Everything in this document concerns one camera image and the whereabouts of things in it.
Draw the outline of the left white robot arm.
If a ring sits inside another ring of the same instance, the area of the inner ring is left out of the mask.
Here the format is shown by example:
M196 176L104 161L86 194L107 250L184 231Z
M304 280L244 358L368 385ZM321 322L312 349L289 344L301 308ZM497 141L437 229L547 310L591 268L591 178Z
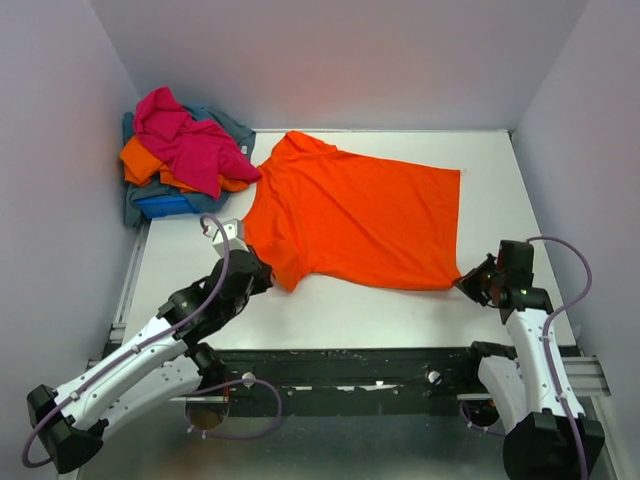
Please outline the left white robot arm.
M128 342L83 374L27 396L33 428L60 474L91 460L107 435L137 409L170 394L214 393L227 380L205 338L272 286L272 269L252 249L233 249L212 272L174 292Z

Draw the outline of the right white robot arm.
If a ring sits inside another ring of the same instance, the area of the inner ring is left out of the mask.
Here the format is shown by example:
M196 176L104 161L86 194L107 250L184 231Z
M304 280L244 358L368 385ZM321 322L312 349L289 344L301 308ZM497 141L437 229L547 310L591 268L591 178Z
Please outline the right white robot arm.
M503 464L511 479L586 479L605 444L566 372L548 292L534 286L534 239L503 240L497 255L457 279L455 287L500 313L513 346L477 342L464 362L469 390L487 390L504 428Z

